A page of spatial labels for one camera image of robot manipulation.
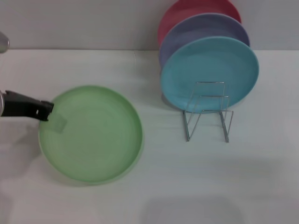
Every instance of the white wall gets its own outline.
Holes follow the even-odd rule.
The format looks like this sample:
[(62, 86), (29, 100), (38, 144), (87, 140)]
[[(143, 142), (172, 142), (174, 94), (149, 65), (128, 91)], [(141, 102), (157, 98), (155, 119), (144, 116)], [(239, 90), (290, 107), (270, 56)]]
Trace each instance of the white wall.
[[(14, 49), (157, 49), (175, 0), (0, 0)], [(254, 49), (299, 49), (299, 0), (232, 0)]]

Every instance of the purple plate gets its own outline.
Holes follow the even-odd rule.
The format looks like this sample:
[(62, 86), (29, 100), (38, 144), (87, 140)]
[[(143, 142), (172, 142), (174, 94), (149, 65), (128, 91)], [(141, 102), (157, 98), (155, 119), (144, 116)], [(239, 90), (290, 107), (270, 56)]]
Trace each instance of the purple plate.
[(179, 48), (211, 36), (235, 38), (249, 46), (246, 30), (237, 20), (218, 13), (198, 14), (178, 23), (164, 38), (159, 52), (161, 67)]

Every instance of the green plate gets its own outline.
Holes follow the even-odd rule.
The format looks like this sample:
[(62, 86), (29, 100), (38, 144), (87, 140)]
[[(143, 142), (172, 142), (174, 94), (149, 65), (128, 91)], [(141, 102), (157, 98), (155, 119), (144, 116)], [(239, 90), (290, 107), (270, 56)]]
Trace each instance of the green plate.
[(50, 164), (71, 179), (105, 183), (126, 174), (138, 160), (143, 131), (134, 107), (98, 86), (69, 90), (53, 100), (39, 140)]

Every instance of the plate rim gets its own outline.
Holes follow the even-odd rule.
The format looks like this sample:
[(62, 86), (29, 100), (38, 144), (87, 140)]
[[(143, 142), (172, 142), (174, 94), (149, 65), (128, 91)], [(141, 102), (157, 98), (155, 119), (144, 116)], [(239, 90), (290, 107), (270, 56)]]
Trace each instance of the plate rim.
[(58, 97), (64, 95), (64, 94), (67, 94), (71, 91), (74, 91), (74, 90), (77, 90), (77, 89), (81, 89), (81, 88), (86, 88), (86, 87), (96, 87), (98, 89), (105, 89), (105, 90), (108, 90), (110, 92), (112, 92), (113, 94), (116, 94), (118, 96), (120, 96), (122, 99), (124, 99), (126, 101), (126, 103), (128, 103), (132, 109), (135, 111), (136, 115), (137, 115), (137, 120), (138, 120), (138, 123), (140, 125), (140, 128), (141, 128), (141, 143), (140, 143), (140, 146), (139, 146), (139, 151), (136, 155), (136, 157), (134, 158), (133, 162), (125, 169), (123, 170), (123, 172), (121, 172), (119, 175), (116, 175), (115, 177), (111, 178), (111, 179), (106, 179), (106, 180), (102, 180), (102, 181), (90, 181), (90, 180), (84, 180), (84, 179), (79, 179), (79, 178), (76, 178), (76, 177), (73, 177), (73, 176), (70, 176), (69, 174), (65, 173), (64, 171), (62, 171), (57, 165), (54, 165), (50, 159), (46, 156), (45, 152), (44, 152), (44, 149), (41, 145), (41, 128), (40, 128), (40, 125), (42, 123), (42, 121), (39, 122), (39, 126), (38, 126), (38, 143), (39, 143), (39, 147), (40, 147), (40, 150), (42, 152), (42, 155), (46, 158), (46, 161), (48, 162), (48, 164), (50, 164), (51, 167), (53, 167), (55, 170), (57, 170), (59, 173), (65, 175), (66, 177), (72, 179), (72, 180), (76, 180), (76, 181), (80, 181), (80, 182), (84, 182), (84, 183), (87, 183), (87, 184), (90, 184), (90, 185), (99, 185), (99, 184), (105, 184), (105, 183), (109, 183), (109, 182), (113, 182), (115, 180), (118, 180), (120, 178), (122, 178), (123, 176), (125, 176), (129, 171), (131, 171), (131, 169), (137, 164), (137, 162), (139, 161), (140, 157), (141, 157), (141, 154), (143, 152), (143, 149), (144, 149), (144, 128), (142, 126), (142, 122), (141, 122), (141, 119), (140, 119), (140, 116), (136, 110), (136, 108), (132, 105), (132, 103), (126, 98), (124, 97), (122, 94), (110, 89), (110, 88), (107, 88), (107, 87), (104, 87), (104, 86), (99, 86), (99, 85), (80, 85), (80, 86), (76, 86), (76, 87), (73, 87), (71, 89), (68, 89), (67, 91), (64, 91), (62, 93), (60, 93), (59, 95), (57, 95), (56, 97), (53, 98), (52, 101), (55, 101), (55, 99), (57, 99)]
[(169, 98), (165, 95), (165, 93), (164, 93), (164, 91), (163, 91), (163, 86), (164, 86), (164, 85), (163, 85), (163, 82), (162, 82), (162, 78), (163, 78), (163, 76), (164, 76), (163, 70), (166, 68), (166, 65), (170, 63), (171, 58), (175, 57), (175, 56), (176, 56), (177, 54), (179, 54), (182, 50), (184, 50), (185, 48), (189, 47), (189, 46), (192, 45), (192, 44), (195, 44), (195, 43), (197, 43), (197, 42), (206, 41), (206, 40), (209, 40), (209, 39), (227, 39), (227, 40), (229, 40), (229, 41), (237, 42), (237, 43), (239, 43), (239, 44), (245, 46), (245, 47), (252, 53), (252, 55), (254, 56), (254, 59), (255, 59), (255, 61), (256, 61), (256, 65), (257, 65), (257, 67), (256, 67), (256, 68), (257, 68), (257, 76), (256, 76), (255, 82), (254, 82), (254, 84), (252, 85), (250, 91), (249, 91), (243, 98), (241, 98), (239, 101), (235, 102), (234, 104), (229, 105), (229, 107), (231, 107), (231, 106), (233, 106), (233, 105), (239, 103), (242, 99), (244, 99), (245, 97), (247, 97), (248, 94), (253, 90), (253, 88), (255, 87), (255, 85), (256, 85), (256, 83), (257, 83), (257, 80), (258, 80), (258, 77), (259, 77), (259, 72), (260, 72), (260, 66), (259, 66), (258, 58), (257, 58), (256, 54), (254, 53), (254, 51), (253, 51), (249, 46), (247, 46), (245, 43), (243, 43), (243, 42), (241, 42), (241, 41), (239, 41), (239, 40), (237, 40), (237, 39), (234, 39), (234, 38), (231, 38), (231, 37), (226, 37), (226, 36), (211, 36), (211, 37), (205, 37), (205, 38), (202, 38), (202, 39), (199, 39), (199, 40), (195, 40), (195, 41), (193, 41), (193, 42), (190, 42), (190, 43), (184, 45), (183, 47), (181, 47), (180, 49), (178, 49), (175, 53), (173, 53), (172, 56), (168, 59), (167, 63), (166, 63), (165, 66), (163, 67), (163, 69), (161, 70), (161, 76), (160, 76), (161, 92), (164, 94), (165, 98), (166, 98), (166, 99), (167, 99), (173, 106), (175, 106), (176, 108), (178, 108), (178, 109), (180, 109), (180, 110), (185, 110), (185, 108), (182, 109), (182, 108), (180, 108), (179, 106), (173, 104), (172, 101), (169, 100)]
[[(158, 44), (159, 44), (159, 46), (161, 46), (163, 39), (166, 37), (166, 35), (167, 35), (167, 34), (169, 33), (169, 31), (170, 31), (170, 30), (169, 30), (169, 31), (164, 35), (162, 41), (160, 41), (160, 37), (159, 37), (159, 36), (160, 36), (161, 29), (162, 29), (162, 21), (165, 19), (166, 15), (167, 15), (173, 8), (177, 7), (178, 4), (180, 4), (181, 1), (182, 1), (182, 0), (177, 0), (177, 1), (176, 1), (175, 3), (173, 3), (169, 8), (167, 8), (167, 10), (166, 10), (165, 13), (163, 14), (163, 17), (161, 18), (161, 20), (160, 20), (160, 22), (159, 22), (158, 31), (157, 31), (157, 39), (158, 39)], [(239, 13), (237, 7), (234, 6), (234, 4), (233, 4), (232, 2), (230, 2), (229, 0), (224, 0), (224, 1), (226, 1), (226, 2), (232, 7), (232, 9), (235, 10), (236, 15), (237, 15), (237, 17), (238, 17), (238, 18), (237, 18), (237, 21), (240, 22), (240, 23), (242, 24), (241, 15), (240, 15), (240, 13)]]
[(187, 21), (187, 20), (191, 20), (191, 19), (193, 19), (194, 17), (202, 17), (202, 16), (208, 16), (208, 15), (216, 15), (216, 16), (219, 16), (219, 17), (226, 17), (227, 19), (231, 19), (231, 20), (233, 20), (234, 22), (238, 23), (238, 25), (240, 25), (240, 27), (243, 29), (243, 31), (245, 31), (245, 35), (246, 35), (247, 40), (248, 40), (248, 45), (247, 45), (247, 46), (250, 47), (250, 39), (249, 39), (249, 35), (248, 35), (246, 29), (244, 28), (244, 26), (243, 26), (238, 20), (236, 20), (236, 19), (233, 18), (233, 17), (230, 17), (229, 15), (221, 14), (221, 13), (199, 13), (199, 14), (190, 16), (190, 17), (188, 17), (188, 18), (182, 20), (181, 22), (177, 23), (177, 24), (176, 24), (174, 27), (172, 27), (172, 28), (168, 31), (168, 33), (165, 35), (163, 41), (161, 42), (161, 44), (160, 44), (160, 46), (159, 46), (159, 63), (160, 63), (160, 65), (161, 65), (161, 67), (162, 67), (162, 64), (161, 64), (161, 49), (162, 49), (162, 47), (164, 47), (164, 45), (165, 45), (167, 36), (170, 35), (170, 33), (171, 33), (177, 26), (179, 26), (180, 24), (182, 24), (183, 22), (185, 22), (185, 21)]

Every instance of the stack of plates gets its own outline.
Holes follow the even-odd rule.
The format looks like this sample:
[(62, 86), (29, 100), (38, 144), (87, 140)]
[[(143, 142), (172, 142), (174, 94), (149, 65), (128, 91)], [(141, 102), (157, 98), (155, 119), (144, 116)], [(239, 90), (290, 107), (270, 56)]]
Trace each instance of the stack of plates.
[[(162, 18), (158, 41), (162, 92), (179, 109), (186, 109), (196, 82), (225, 82), (231, 106), (257, 81), (257, 58), (228, 0), (179, 0)], [(215, 88), (219, 86), (199, 88), (195, 94), (215, 95)], [(207, 99), (195, 112), (217, 108), (218, 101)]]

